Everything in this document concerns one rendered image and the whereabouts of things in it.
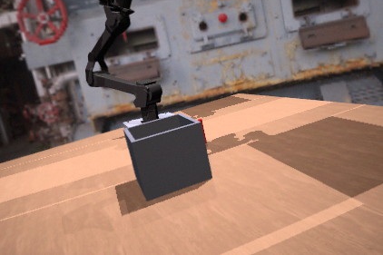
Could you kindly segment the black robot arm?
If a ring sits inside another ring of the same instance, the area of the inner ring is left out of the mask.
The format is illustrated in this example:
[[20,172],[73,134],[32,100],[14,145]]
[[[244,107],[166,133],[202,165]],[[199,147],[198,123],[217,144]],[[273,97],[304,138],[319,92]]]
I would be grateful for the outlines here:
[[[91,87],[109,87],[126,93],[134,94],[135,108],[141,107],[142,121],[147,123],[160,119],[157,103],[161,102],[162,88],[148,79],[133,82],[122,78],[111,76],[104,56],[119,34],[130,26],[130,15],[134,13],[131,9],[132,0],[99,0],[106,14],[105,30],[99,41],[88,54],[88,63],[85,68],[86,82]],[[120,12],[120,13],[115,13]],[[100,71],[94,71],[95,62],[102,67]]]

